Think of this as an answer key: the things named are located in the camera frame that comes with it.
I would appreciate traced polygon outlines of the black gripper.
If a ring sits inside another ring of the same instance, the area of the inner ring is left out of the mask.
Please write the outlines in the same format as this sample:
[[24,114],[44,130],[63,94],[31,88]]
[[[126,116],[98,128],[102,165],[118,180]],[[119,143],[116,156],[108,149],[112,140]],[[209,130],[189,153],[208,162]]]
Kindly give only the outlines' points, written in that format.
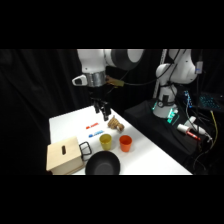
[[89,90],[91,104],[94,105],[96,113],[100,112],[99,104],[102,104],[102,105],[105,104],[103,106],[103,117],[104,117],[104,121],[107,121],[110,115],[110,106],[108,104],[109,101],[107,100],[107,87],[106,86],[89,87],[88,90]]

